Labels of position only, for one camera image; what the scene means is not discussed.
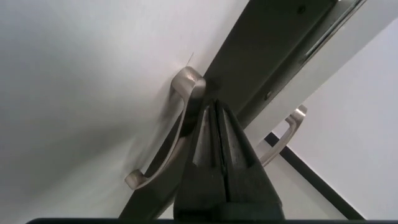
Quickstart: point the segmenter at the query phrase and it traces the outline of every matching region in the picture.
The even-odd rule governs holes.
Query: screw hole
[[[307,8],[305,7],[305,5],[299,6],[298,9],[297,9],[297,14],[300,14],[300,15],[303,14],[306,9]]]

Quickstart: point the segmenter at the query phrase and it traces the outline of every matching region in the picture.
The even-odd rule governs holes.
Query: white surface
[[[395,20],[305,101],[289,144],[367,219],[398,219],[397,36]]]
[[[396,17],[398,1],[366,1],[244,130],[251,144],[258,145]]]
[[[255,152],[262,155],[270,148],[268,143],[261,141]],[[281,156],[266,166],[266,172],[282,201],[286,219],[346,219]],[[173,206],[159,218],[173,218]]]
[[[247,1],[1,1],[0,221],[117,217]]]

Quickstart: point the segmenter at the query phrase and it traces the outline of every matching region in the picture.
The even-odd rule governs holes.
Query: metal handle
[[[193,130],[196,124],[197,116],[200,112],[201,101],[205,95],[206,81],[203,77],[191,67],[185,67],[179,71],[172,80],[173,89],[182,97],[184,107],[181,114],[177,133],[174,137],[170,151],[167,153],[163,163],[150,176],[146,177],[139,169],[132,171],[125,179],[128,186],[133,189],[139,189],[154,180],[161,174],[178,154],[181,145],[185,140],[187,130]]]
[[[261,158],[260,162],[263,167],[265,167],[271,160],[275,158],[287,145],[287,143],[292,139],[293,135],[296,133],[301,123],[305,118],[305,114],[307,113],[307,108],[303,105],[300,105],[294,112],[289,115],[285,121],[288,122],[289,128],[285,132],[285,134],[281,137],[281,139],[275,144],[274,147],[270,151],[267,151]]]

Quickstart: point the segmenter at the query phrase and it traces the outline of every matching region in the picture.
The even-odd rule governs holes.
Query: black edge
[[[264,140],[271,146],[275,146],[279,138],[274,133],[270,133]],[[323,181],[320,176],[314,173],[289,147],[284,147],[280,155],[347,219],[364,220],[361,214]]]

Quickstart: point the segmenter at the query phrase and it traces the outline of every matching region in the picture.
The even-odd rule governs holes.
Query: silver drawer pull
[[[124,179],[128,186],[133,190],[147,185],[163,172],[163,170],[178,154],[182,142],[185,140],[185,136],[188,134],[184,130],[191,130],[196,124],[197,116],[200,112],[201,101],[205,95],[205,79],[203,79],[203,77],[193,68],[185,67],[181,69],[181,71],[179,71],[173,78],[171,86],[181,96],[184,102],[177,133],[164,161],[150,177],[146,177],[139,169],[137,169],[132,171]]]
[[[305,114],[307,114],[307,108],[303,105],[300,105],[296,110],[293,111],[291,115],[285,119],[285,121],[289,124],[289,128],[281,137],[281,139],[275,144],[275,146],[260,158],[260,162],[263,167],[270,163],[270,161],[273,160],[275,156],[277,156],[292,139],[293,135],[303,122]]]

